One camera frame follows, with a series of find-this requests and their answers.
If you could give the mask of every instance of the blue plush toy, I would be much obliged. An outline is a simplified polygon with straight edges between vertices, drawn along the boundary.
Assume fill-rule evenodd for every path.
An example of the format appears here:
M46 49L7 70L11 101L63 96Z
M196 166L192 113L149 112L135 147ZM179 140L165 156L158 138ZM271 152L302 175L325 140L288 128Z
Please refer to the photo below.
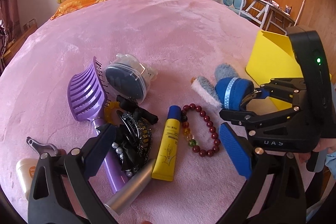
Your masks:
M246 105L241 105L241 101L253 92L253 82L239 78L235 69L228 64L221 64L215 69L215 78L217 81L215 86L204 76L193 78L191 88L215 107L245 110Z

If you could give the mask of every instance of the pink bedspread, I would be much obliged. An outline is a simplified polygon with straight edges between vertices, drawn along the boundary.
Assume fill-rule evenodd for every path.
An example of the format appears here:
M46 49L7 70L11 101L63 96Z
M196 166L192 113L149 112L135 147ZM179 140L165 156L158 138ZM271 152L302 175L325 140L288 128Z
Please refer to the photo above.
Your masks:
M67 152L95 136L89 122L73 119L67 101L70 78L83 71L94 55L106 65L117 53L133 54L158 69L142 104L159 117L151 151L156 157L170 105L202 105L218 128L222 122L218 110L191 90L190 79L204 75L213 81L215 67L223 62L247 77L244 68L257 31L255 25L211 0L108 0L46 22L27 39L0 78L0 184L15 209L27 218L28 202L15 171L19 159L37 158L25 142L27 136ZM251 107L274 110L269 102ZM210 149L212 140L202 119L194 114L189 121L194 137ZM244 135L243 128L234 128ZM112 196L103 167L90 182L103 202ZM150 182L117 220L120 224L215 223L243 183L222 146L214 157L201 158L181 135L174 181ZM80 211L74 195L70 196Z

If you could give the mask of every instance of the blue gripper pad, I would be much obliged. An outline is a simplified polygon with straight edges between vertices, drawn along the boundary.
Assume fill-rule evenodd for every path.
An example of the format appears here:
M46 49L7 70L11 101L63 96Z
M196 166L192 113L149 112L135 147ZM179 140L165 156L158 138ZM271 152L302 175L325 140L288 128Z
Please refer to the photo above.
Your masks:
M248 140L239 137L233 129L224 122L219 127L219 139L224 145L239 175L249 179L252 174L251 152L247 145Z

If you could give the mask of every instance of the orange pillow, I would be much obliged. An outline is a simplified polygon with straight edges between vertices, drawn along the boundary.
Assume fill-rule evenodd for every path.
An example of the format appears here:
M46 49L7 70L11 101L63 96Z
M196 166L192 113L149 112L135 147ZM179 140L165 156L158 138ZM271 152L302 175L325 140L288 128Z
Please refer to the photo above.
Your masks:
M58 7L56 13L50 19L53 20L62 15L103 1L106 0L66 0L60 5L60 7Z

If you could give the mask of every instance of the blue cap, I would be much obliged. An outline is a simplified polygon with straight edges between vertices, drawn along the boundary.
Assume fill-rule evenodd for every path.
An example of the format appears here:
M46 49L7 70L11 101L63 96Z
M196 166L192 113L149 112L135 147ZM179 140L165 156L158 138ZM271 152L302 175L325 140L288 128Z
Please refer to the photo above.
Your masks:
M181 120L181 108L179 106L170 106L167 119Z

